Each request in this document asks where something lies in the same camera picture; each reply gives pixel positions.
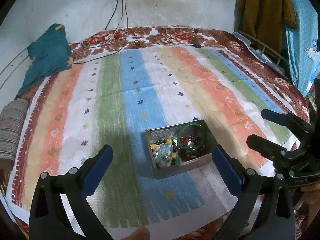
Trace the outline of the green jade bangle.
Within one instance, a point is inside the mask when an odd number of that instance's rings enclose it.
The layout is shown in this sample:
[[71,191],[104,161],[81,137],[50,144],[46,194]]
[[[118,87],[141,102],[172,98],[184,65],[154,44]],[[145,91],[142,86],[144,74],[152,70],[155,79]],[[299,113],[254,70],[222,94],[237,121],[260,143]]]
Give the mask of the green jade bangle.
[[187,154],[196,153],[207,137],[206,128],[199,122],[183,124],[177,130],[177,145]]

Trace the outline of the grey striped pillow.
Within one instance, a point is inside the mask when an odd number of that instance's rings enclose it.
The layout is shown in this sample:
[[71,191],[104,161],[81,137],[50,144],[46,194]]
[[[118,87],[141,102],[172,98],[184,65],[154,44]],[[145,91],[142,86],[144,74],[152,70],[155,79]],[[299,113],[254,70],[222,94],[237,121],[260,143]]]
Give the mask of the grey striped pillow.
[[11,171],[29,107],[26,99],[11,101],[1,111],[1,170]]

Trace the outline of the teal cloth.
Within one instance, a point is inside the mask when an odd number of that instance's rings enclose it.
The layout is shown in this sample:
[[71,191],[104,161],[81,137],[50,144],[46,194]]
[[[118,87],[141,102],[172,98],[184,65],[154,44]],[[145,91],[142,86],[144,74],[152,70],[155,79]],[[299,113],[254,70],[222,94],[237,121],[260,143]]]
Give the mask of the teal cloth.
[[27,51],[31,65],[25,73],[18,96],[42,78],[72,67],[72,52],[66,39],[65,26],[62,24],[52,24],[40,38],[28,46]]

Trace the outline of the mustard hanging garment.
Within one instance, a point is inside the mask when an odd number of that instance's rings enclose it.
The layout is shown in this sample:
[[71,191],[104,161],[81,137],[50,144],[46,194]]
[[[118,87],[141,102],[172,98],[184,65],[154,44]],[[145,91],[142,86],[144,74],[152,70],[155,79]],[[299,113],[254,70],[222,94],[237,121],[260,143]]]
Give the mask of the mustard hanging garment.
[[285,27],[297,29],[291,0],[237,0],[241,20],[239,29],[281,52]]

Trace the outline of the black charger plug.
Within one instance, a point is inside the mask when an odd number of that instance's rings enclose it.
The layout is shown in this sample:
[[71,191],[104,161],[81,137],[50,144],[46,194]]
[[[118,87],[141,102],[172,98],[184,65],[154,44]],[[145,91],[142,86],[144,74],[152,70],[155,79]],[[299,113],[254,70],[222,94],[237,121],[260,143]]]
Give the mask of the black charger plug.
[[198,43],[192,43],[192,46],[195,48],[202,48],[202,46]]

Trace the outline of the blue dotted curtain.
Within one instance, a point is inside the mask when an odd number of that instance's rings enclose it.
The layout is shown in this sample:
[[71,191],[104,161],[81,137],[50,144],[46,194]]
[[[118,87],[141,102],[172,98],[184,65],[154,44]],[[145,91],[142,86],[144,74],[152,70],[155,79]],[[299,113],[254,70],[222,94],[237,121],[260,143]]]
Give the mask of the blue dotted curtain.
[[309,0],[291,0],[297,29],[285,28],[293,85],[306,96],[319,74],[318,13]]

